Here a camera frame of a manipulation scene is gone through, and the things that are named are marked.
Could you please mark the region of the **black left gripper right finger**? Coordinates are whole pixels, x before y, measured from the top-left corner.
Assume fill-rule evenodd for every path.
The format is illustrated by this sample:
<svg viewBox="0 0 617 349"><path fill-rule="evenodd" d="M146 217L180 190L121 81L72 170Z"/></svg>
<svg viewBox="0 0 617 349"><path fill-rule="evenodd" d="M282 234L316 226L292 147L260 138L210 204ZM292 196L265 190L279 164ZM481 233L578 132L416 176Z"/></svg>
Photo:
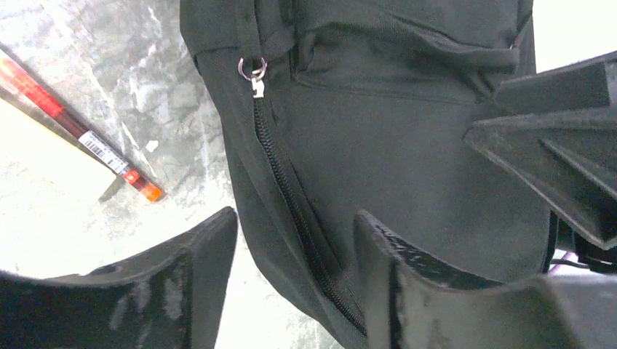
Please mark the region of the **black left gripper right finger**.
<svg viewBox="0 0 617 349"><path fill-rule="evenodd" d="M614 348L616 279L536 276L500 284L354 218L369 348Z"/></svg>

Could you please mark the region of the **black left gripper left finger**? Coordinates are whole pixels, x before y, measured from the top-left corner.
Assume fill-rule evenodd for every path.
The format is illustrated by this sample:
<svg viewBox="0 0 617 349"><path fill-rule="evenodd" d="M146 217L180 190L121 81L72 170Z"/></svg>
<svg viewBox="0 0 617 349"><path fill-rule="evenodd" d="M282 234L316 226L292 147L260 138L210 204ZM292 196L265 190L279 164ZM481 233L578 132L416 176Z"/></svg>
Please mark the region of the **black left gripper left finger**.
<svg viewBox="0 0 617 349"><path fill-rule="evenodd" d="M213 348L238 223L194 228L85 275L1 274L3 348Z"/></svg>

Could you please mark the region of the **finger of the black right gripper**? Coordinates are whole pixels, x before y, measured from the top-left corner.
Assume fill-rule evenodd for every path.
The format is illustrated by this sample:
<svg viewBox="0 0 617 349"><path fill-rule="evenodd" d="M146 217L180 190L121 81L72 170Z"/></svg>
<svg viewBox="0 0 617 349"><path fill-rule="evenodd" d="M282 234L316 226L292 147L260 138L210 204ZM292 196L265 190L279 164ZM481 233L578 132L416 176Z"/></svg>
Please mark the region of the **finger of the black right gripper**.
<svg viewBox="0 0 617 349"><path fill-rule="evenodd" d="M616 109L477 121L465 143L519 178L590 244L616 247Z"/></svg>
<svg viewBox="0 0 617 349"><path fill-rule="evenodd" d="M500 83L493 101L512 114L616 105L616 53Z"/></svg>

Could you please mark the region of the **black student backpack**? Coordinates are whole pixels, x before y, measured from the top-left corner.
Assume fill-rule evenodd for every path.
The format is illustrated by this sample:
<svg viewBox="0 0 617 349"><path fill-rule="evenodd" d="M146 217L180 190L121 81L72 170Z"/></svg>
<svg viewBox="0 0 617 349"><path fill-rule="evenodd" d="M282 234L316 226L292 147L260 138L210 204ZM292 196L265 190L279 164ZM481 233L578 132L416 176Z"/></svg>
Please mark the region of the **black student backpack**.
<svg viewBox="0 0 617 349"><path fill-rule="evenodd" d="M536 70L531 1L182 1L258 269L365 348L354 216L503 283L547 269L549 208L463 143Z"/></svg>

